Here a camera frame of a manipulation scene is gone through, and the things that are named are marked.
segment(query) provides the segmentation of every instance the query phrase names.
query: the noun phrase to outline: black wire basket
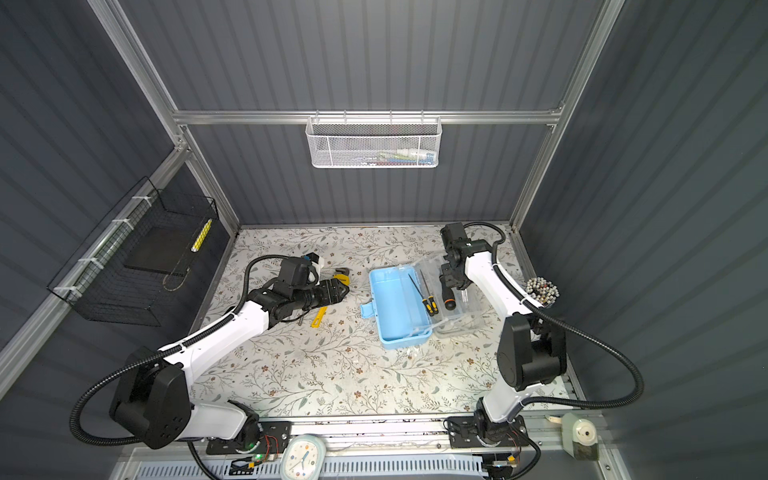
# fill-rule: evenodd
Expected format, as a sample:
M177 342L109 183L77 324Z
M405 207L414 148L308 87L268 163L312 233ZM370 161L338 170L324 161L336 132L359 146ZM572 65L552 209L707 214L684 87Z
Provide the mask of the black wire basket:
M48 290L88 320L159 326L188 296L180 293L218 218L212 198L153 189L78 260L84 266L71 285L61 285L60 271Z

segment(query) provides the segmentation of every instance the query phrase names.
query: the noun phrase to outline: gray corrugated wall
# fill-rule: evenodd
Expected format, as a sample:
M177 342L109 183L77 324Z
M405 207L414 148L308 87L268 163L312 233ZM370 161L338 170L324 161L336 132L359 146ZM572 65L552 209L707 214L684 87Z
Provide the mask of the gray corrugated wall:
M0 2L0 346L91 229L172 147L85 0ZM185 167L169 188L200 193ZM191 289L205 291L226 242L217 225L207 243L219 246L195 264ZM0 476L107 478L118 451L72 438L70 408L137 347L185 335L201 300L190 298L161 328L68 315L0 400ZM110 397L94 398L85 424L124 435L107 417Z
M0 345L172 146L85 1L0 2Z
M558 106L599 0L131 0L182 110Z
M186 167L167 185L170 191L200 195ZM80 443L69 433L74 402L91 385L122 366L140 346L159 348L187 335L212 280L229 235L221 222L213 224L202 255L195 260L177 292L186 302L159 327L89 322L70 313L43 349L0 401L0 475L3 478L106 479L122 447ZM98 393L83 415L85 429L106 437L126 436L108 416L117 385Z
M195 125L243 224L508 220L544 125L446 125L440 165L312 167L304 128Z
M599 0L123 2L180 109L556 108ZM445 126L434 170L318 170L302 127L193 126L243 224L507 220L544 126Z
M768 451L768 2L629 2L523 228L558 310L641 368L606 411L633 478ZM591 398L629 375L574 341Z

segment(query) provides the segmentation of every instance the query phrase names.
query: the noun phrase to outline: table surface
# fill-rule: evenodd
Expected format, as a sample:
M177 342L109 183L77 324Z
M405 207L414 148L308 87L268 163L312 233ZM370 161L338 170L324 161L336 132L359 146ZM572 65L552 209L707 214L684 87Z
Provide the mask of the table surface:
M499 225L508 230L508 226ZM368 272L411 263L441 251L439 226L281 228L241 230L214 294L204 324L223 315L242 291L243 271L259 255L317 252L332 268L348 267L350 293L329 307L320 327L285 323L239 346L203 374L192 387L202 400L235 399L262 416L368 415L469 412L496 380L495 353L502 321L487 300L485 327L471 335L437 339L386 350L375 319L363 319L359 306L370 301ZM474 238L493 241L489 229L471 227ZM507 241L499 259L518 281L522 274ZM279 264L268 260L251 273L251 288L276 276ZM567 398L558 377L539 395ZM547 409L534 404L528 409Z

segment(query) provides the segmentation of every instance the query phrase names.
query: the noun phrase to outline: clear plastic container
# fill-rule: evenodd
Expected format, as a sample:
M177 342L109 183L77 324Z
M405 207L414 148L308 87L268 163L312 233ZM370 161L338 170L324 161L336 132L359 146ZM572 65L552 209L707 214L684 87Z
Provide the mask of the clear plastic container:
M453 289L456 308L454 310L445 308L440 285L440 266L445 263L444 255L444 253L434 253L411 264L416 272L415 280L419 289L426 293L423 286L426 281L429 292L437 302L438 314L430 316L429 319L433 325L433 332L439 339L468 335L485 325L480 292L475 284L470 285L466 290Z

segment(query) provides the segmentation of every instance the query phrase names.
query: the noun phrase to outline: robotic arm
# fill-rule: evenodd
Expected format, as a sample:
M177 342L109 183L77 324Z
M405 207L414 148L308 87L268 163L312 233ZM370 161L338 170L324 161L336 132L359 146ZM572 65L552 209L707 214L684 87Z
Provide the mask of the robotic arm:
M215 438L230 441L231 448L248 451L262 432L259 416L232 400L201 402L190 398L190 388L222 357L249 338L285 321L294 310L311 309L341 302L349 287L338 279L319 280L320 258L265 256L254 260L282 258L280 274L263 287L251 290L239 308L224 314L203 329L159 349L141 348L126 367L105 377L86 392L70 416L75 438L92 445L126 445L143 442L152 449L180 439ZM249 273L245 275L247 291ZM120 378L112 399L110 417L134 437L102 439L86 433L80 425L85 403L112 379Z
M515 295L494 270L492 248L485 240L471 240L461 223L440 230L445 259L441 267L445 284L459 290L476 284L490 301L499 318L505 319L499 341L499 378L491 391L478 401L475 427L478 437L491 443L508 429L507 421L520 402L542 384L565 373L565 331L544 323L523 302L541 304L497 265L506 280L518 291Z

